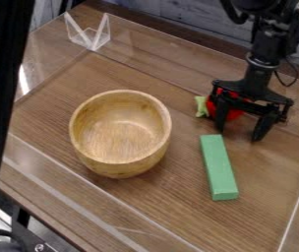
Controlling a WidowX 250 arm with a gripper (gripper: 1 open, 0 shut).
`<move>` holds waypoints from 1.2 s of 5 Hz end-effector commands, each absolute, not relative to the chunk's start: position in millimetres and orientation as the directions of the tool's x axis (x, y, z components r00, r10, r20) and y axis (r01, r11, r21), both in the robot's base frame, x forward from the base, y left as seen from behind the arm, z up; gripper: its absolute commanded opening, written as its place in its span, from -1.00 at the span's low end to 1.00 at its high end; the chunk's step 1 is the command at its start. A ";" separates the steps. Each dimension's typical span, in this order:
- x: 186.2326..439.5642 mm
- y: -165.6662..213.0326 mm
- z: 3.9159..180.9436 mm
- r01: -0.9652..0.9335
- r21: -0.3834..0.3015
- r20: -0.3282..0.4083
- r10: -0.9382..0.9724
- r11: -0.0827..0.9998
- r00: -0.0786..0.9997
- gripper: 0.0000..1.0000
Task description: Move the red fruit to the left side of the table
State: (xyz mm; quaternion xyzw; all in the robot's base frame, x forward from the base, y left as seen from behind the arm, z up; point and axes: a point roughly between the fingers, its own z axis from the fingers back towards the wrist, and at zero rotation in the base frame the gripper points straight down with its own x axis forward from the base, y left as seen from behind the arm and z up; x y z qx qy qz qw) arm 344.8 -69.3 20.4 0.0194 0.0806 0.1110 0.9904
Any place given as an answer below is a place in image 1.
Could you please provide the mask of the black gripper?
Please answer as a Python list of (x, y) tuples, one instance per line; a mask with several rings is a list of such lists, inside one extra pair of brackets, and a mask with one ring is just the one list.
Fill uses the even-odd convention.
[(242, 80), (212, 82), (210, 101), (214, 104), (215, 126), (224, 130), (224, 124), (232, 110), (247, 112), (259, 117), (252, 141), (260, 141), (276, 122), (287, 120), (288, 110), (294, 104), (291, 98), (268, 88), (272, 73), (278, 65), (262, 62), (256, 57), (247, 57), (248, 67)]

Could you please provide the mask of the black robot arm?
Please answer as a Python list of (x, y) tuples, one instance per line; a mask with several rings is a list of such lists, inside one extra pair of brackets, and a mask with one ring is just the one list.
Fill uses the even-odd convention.
[(240, 110), (259, 117), (252, 141), (260, 141), (271, 127), (287, 120), (294, 100), (267, 86), (282, 60), (299, 44), (299, 0), (219, 0), (231, 21), (242, 25), (254, 18), (248, 67), (239, 81), (212, 81), (210, 100), (215, 105), (214, 122), (224, 130), (228, 113)]

